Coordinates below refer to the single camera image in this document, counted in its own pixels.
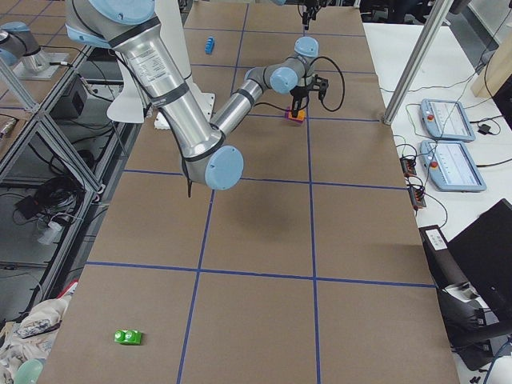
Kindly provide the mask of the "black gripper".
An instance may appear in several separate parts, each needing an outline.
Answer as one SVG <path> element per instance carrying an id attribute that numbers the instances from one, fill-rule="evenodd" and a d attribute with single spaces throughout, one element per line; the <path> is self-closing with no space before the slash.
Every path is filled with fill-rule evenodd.
<path id="1" fill-rule="evenodd" d="M 317 12 L 325 6 L 324 0 L 298 0 L 302 8 L 302 24 L 304 30 L 310 28 L 310 22 L 316 20 Z"/>
<path id="2" fill-rule="evenodd" d="M 302 78 L 298 81 L 296 87 L 290 91 L 290 94 L 293 97 L 293 106 L 291 108 L 291 112 L 293 114 L 296 114 L 300 110 L 305 111 L 306 106 L 302 105 L 302 100 L 309 97 L 309 92 L 312 90 L 312 82 L 312 78 Z"/>

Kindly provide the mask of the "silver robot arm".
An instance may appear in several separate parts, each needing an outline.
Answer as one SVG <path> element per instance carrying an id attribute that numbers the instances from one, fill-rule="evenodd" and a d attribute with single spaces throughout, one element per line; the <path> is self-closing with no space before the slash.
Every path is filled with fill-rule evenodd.
<path id="1" fill-rule="evenodd" d="M 320 10 L 326 8 L 329 3 L 327 0 L 271 0 L 271 2 L 277 6 L 296 5 L 305 31 L 308 31 L 310 23 L 317 19 Z"/>
<path id="2" fill-rule="evenodd" d="M 244 83 L 209 118 L 192 87 L 178 2 L 68 1 L 66 29 L 73 41 L 123 56 L 129 75 L 169 124 L 188 184 L 212 190 L 228 190 L 241 178 L 243 156 L 225 140 L 263 93 L 307 90 L 316 79 L 318 41 L 300 37 L 284 62 L 249 70 Z"/>

